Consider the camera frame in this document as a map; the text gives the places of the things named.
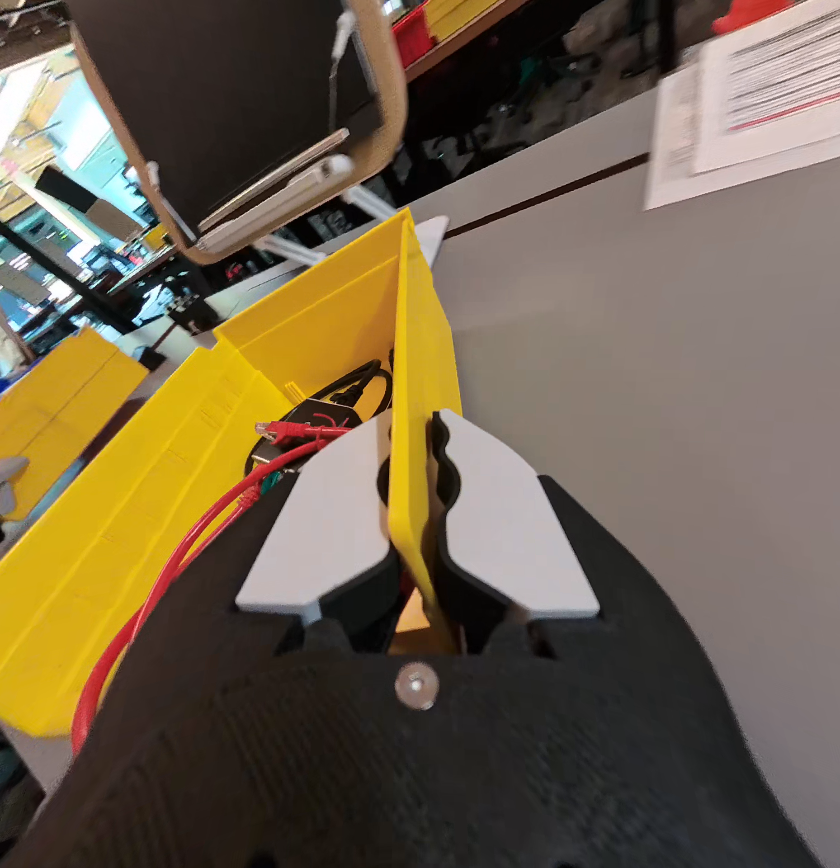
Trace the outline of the black electronic device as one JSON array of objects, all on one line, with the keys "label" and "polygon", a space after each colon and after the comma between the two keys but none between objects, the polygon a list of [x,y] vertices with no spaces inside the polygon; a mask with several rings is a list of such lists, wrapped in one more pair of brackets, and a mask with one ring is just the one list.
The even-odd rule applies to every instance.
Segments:
[{"label": "black electronic device", "polygon": [[192,336],[212,331],[221,322],[217,311],[205,298],[197,295],[175,299],[167,305],[166,313],[177,326]]}]

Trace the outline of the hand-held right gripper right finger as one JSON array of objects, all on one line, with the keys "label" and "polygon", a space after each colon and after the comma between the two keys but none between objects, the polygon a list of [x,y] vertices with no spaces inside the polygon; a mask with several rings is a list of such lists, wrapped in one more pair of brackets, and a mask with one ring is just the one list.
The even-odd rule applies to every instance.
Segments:
[{"label": "hand-held right gripper right finger", "polygon": [[453,410],[434,413],[433,583],[462,651],[503,623],[592,621],[599,600],[543,481],[518,453]]}]

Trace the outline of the red plastic bin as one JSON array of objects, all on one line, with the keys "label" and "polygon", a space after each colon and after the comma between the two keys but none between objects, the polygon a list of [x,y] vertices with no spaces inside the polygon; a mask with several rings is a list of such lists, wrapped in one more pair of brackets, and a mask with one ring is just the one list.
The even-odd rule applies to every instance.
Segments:
[{"label": "red plastic bin", "polygon": [[391,23],[404,70],[425,57],[435,46],[426,17],[426,1],[409,2]]}]

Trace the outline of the yellow plastic bin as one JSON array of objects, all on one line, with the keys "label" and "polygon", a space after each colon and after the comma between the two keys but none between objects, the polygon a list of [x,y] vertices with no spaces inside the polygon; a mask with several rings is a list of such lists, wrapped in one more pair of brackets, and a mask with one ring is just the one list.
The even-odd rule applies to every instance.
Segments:
[{"label": "yellow plastic bin", "polygon": [[241,479],[252,428],[394,352],[388,530],[437,607],[427,433],[462,413],[452,332],[406,208],[215,329],[0,561],[0,722],[67,737],[98,658],[193,524]]},{"label": "yellow plastic bin", "polygon": [[143,383],[148,370],[85,327],[0,396],[0,460],[24,458],[11,479],[20,522]]}]

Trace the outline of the black pole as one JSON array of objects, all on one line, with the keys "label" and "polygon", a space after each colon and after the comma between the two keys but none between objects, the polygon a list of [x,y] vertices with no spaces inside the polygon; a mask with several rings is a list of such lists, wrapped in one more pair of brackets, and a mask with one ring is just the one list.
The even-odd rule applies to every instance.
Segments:
[{"label": "black pole", "polygon": [[16,233],[8,224],[0,220],[0,236],[25,255],[28,255],[38,266],[53,274],[57,279],[70,287],[80,297],[81,305],[122,335],[128,335],[137,326],[132,319],[120,311],[106,297],[90,288],[78,277],[73,276],[65,267],[51,259],[43,250]]}]

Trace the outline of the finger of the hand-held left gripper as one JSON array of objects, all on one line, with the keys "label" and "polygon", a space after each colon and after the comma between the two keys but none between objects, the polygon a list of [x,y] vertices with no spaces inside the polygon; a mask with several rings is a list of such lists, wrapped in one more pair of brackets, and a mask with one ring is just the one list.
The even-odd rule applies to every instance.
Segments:
[{"label": "finger of the hand-held left gripper", "polygon": [[28,468],[25,457],[0,458],[0,522],[8,518],[16,507],[14,481]]}]

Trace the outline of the white paper sheet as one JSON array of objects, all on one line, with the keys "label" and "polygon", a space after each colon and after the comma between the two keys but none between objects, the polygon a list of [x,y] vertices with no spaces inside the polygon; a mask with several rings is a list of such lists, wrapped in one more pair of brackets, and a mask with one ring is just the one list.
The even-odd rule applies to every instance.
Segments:
[{"label": "white paper sheet", "polygon": [[840,157],[840,1],[731,2],[656,99],[644,209]]}]

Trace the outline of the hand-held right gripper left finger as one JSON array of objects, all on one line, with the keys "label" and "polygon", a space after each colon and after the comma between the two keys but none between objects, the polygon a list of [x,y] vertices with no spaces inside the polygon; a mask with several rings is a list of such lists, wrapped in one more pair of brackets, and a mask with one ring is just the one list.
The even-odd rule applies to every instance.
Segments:
[{"label": "hand-held right gripper left finger", "polygon": [[392,612],[401,564],[378,490],[391,428],[385,410],[306,463],[235,598],[240,611],[305,626],[329,618],[348,635]]}]

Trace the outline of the small yellow bin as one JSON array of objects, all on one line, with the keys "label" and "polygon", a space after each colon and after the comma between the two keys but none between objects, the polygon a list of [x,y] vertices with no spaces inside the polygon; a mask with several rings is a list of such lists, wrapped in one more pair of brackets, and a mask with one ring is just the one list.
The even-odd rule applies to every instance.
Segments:
[{"label": "small yellow bin", "polygon": [[442,42],[464,28],[498,1],[427,1],[425,19],[429,34]]}]

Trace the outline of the black network splitter box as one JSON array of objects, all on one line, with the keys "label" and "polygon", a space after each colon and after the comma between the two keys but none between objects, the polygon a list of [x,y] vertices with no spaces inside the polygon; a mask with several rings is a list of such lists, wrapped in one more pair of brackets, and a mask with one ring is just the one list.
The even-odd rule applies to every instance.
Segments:
[{"label": "black network splitter box", "polygon": [[[281,421],[298,425],[314,427],[343,427],[353,429],[362,424],[360,416],[351,407],[332,404],[323,399],[307,398],[293,410],[288,412]],[[243,475],[248,476],[257,466],[276,459],[304,442],[303,439],[283,439],[275,442],[274,436],[259,434],[256,443],[250,450],[244,465]]]}]

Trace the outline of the black panel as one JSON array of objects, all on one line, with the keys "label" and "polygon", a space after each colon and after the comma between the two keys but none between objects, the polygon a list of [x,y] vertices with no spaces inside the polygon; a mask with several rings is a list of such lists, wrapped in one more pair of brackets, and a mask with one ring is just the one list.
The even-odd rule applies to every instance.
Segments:
[{"label": "black panel", "polygon": [[337,1],[74,1],[73,24],[162,199],[197,233],[252,184],[346,129],[381,125],[356,36],[339,62]]}]

